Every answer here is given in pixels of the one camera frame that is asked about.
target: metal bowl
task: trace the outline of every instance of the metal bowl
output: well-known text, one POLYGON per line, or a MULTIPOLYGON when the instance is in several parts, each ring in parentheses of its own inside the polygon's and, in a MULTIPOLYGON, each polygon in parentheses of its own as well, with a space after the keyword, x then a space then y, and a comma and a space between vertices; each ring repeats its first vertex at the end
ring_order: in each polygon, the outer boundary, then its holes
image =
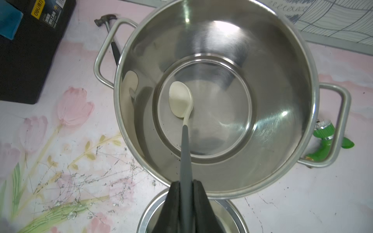
MULTIPOLYGON (((137 233, 152 232, 166 200, 168 189, 159 193, 141 216, 137 233)), ((229 200, 210 200, 216 219, 225 233, 249 233, 245 220, 229 200)))
POLYGON ((176 0, 138 26, 119 19, 94 67, 114 88, 119 128, 137 161, 169 185, 179 179, 182 119, 168 104, 172 82, 194 98, 189 122, 193 178, 215 199, 270 185, 299 159, 312 135, 319 87, 342 96, 329 157, 333 163, 350 107, 344 88, 320 84, 311 53, 294 26, 255 0, 176 0), (100 64, 122 23, 136 29, 122 52, 115 84, 100 64))

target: ladle handle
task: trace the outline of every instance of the ladle handle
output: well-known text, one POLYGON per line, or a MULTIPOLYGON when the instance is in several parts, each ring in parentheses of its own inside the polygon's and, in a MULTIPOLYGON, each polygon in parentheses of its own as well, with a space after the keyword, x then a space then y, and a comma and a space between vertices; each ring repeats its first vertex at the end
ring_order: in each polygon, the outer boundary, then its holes
POLYGON ((180 229, 182 233, 191 233, 193 226, 193 181, 192 160, 189 150, 188 126, 183 125, 181 134, 180 164, 180 229))

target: green hose nozzle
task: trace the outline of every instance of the green hose nozzle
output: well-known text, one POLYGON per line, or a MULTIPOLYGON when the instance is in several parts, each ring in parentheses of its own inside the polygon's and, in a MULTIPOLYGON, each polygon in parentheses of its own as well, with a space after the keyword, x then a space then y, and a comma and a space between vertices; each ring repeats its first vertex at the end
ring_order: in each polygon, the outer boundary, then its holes
MULTIPOLYGON (((317 138, 321 138, 321 146, 318 151, 313 154, 308 154, 305 159, 315 162, 323 161, 327 157, 330 147, 332 146, 334 132, 334 125, 330 120, 317 122, 313 135, 317 138)), ((343 138, 342 148, 349 149, 354 145, 355 144, 350 139, 346 137, 343 138)))

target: white ladle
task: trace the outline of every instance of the white ladle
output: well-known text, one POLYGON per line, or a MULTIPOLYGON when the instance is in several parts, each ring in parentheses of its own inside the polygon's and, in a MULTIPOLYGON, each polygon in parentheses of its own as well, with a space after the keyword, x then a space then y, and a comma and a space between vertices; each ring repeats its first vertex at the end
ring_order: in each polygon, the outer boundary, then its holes
POLYGON ((183 233, 192 232, 193 226, 193 195, 192 195, 192 161, 189 150, 188 122, 193 109, 193 96, 189 87, 176 81, 170 86, 169 103, 172 113, 184 118, 181 134, 181 163, 180 163, 180 198, 181 221, 180 229, 183 233))

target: deli logo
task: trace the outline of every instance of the deli logo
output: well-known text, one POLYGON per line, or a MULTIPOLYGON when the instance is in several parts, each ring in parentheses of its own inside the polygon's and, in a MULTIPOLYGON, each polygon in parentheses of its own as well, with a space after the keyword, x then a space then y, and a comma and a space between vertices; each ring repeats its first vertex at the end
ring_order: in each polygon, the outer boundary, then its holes
POLYGON ((39 19, 45 4, 46 4, 45 0, 36 0, 34 8, 32 9, 31 15, 39 19))

